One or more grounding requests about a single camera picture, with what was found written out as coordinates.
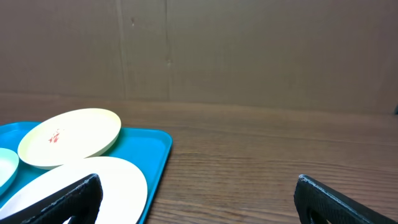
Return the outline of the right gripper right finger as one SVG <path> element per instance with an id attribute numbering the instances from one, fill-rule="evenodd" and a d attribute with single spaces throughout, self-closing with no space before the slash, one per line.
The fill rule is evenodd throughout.
<path id="1" fill-rule="evenodd" d="M 298 177 L 294 204 L 300 222 L 306 224 L 397 224 L 395 220 L 304 174 Z"/>

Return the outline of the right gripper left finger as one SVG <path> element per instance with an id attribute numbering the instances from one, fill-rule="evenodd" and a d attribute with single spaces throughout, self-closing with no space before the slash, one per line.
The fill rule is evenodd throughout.
<path id="1" fill-rule="evenodd" d="M 103 199 L 98 174 L 62 188 L 41 201 L 1 219 L 1 224 L 94 224 Z"/>

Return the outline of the yellow-green plate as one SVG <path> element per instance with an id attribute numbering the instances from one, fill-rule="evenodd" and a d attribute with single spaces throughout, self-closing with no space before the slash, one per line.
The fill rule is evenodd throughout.
<path id="1" fill-rule="evenodd" d="M 50 170 L 70 161 L 104 154 L 117 140 L 121 118 L 102 108 L 56 115 L 31 129 L 17 147 L 28 165 Z"/>

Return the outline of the light blue plate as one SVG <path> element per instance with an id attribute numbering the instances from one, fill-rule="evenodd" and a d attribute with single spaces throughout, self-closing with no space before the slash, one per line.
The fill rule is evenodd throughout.
<path id="1" fill-rule="evenodd" d="M 16 152 L 1 148 L 1 160 L 0 160 L 0 175 L 1 175 L 1 189 L 0 194 L 2 195 L 12 184 L 17 175 L 19 166 L 19 156 Z"/>

